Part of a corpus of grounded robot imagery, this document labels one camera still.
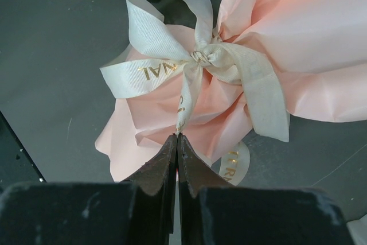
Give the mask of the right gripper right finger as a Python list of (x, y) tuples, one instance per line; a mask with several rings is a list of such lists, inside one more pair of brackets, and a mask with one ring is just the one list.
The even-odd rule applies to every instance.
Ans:
[(216, 174), (194, 151), (188, 138), (178, 136), (179, 184), (185, 185), (191, 198), (196, 198), (203, 187), (229, 186), (229, 183)]

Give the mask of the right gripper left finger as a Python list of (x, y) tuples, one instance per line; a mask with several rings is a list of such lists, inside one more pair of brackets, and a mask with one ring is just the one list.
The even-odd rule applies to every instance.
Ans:
[(171, 234), (174, 223), (176, 153), (172, 134), (153, 158), (120, 183), (128, 192), (128, 233)]

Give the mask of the cream ribbon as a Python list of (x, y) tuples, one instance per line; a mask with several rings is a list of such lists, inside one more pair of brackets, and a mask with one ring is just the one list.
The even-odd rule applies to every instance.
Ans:
[(101, 68), (115, 109), (95, 147), (121, 181), (159, 151), (171, 134), (187, 136), (207, 164), (237, 185), (249, 169), (250, 132), (289, 140), (290, 115), (268, 57), (224, 36), (210, 0), (182, 0), (193, 28), (165, 24), (147, 0), (126, 0), (128, 46)]

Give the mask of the pink wrapping paper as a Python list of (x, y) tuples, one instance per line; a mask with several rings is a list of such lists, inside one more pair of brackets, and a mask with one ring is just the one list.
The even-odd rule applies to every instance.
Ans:
[(126, 50), (101, 73), (116, 99), (95, 142), (114, 181), (185, 134), (237, 185), (243, 138), (290, 139), (291, 116), (366, 119), (366, 0), (182, 0), (196, 25), (168, 25), (147, 0), (126, 0)]

